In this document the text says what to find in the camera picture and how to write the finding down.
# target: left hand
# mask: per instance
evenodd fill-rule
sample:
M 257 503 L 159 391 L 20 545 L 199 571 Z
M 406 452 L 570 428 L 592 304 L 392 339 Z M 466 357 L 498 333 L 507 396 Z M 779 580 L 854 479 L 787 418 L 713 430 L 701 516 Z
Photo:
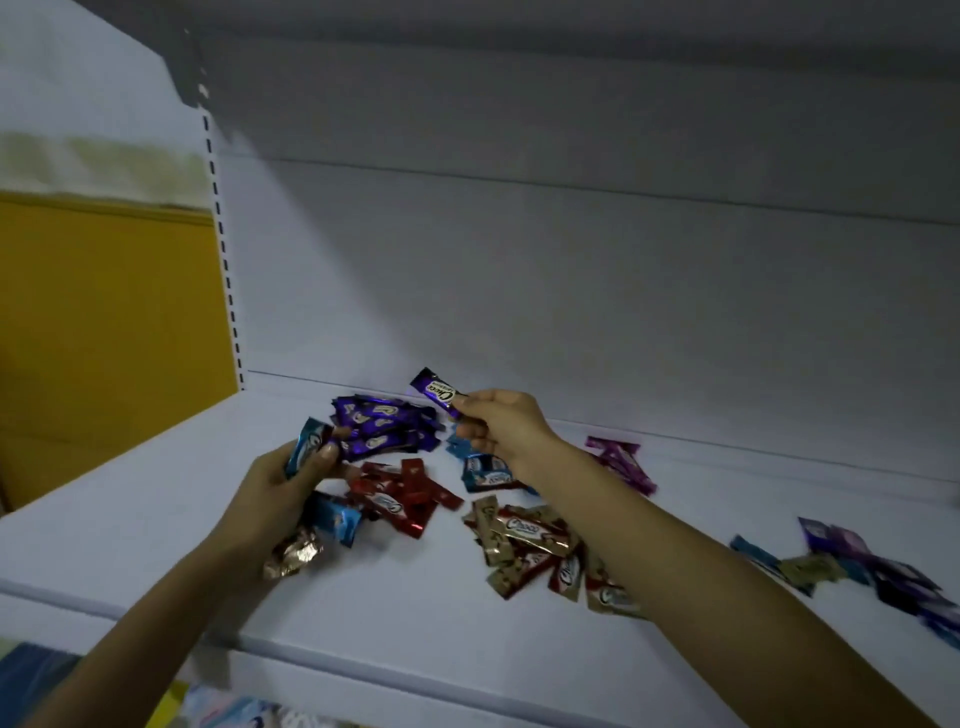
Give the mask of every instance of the left hand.
M 258 573 L 274 547 L 296 529 L 303 504 L 317 484 L 325 477 L 347 474 L 349 466 L 337 463 L 336 443 L 328 443 L 287 480 L 283 467 L 296 444 L 287 443 L 253 460 L 202 548 L 235 559 L 243 573 Z

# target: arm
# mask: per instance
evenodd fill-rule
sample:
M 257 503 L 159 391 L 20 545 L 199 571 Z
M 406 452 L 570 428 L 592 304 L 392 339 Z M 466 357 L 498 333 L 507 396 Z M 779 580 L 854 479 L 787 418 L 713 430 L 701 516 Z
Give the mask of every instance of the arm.
M 783 587 L 557 437 L 529 395 L 457 400 L 457 432 L 552 503 L 753 728 L 932 726 Z
M 140 728 L 227 596 L 293 532 L 306 497 L 334 469 L 321 450 L 290 480 L 294 443 L 261 455 L 217 526 L 146 593 L 23 728 Z

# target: white wall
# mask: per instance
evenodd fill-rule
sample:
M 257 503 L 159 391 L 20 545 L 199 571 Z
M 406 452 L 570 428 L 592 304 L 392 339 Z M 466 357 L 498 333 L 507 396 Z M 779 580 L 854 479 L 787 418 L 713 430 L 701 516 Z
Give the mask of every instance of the white wall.
M 402 392 L 429 365 L 557 418 L 960 474 L 956 86 L 204 58 L 248 369 Z
M 0 189 L 209 206 L 162 59 L 71 0 L 0 0 Z

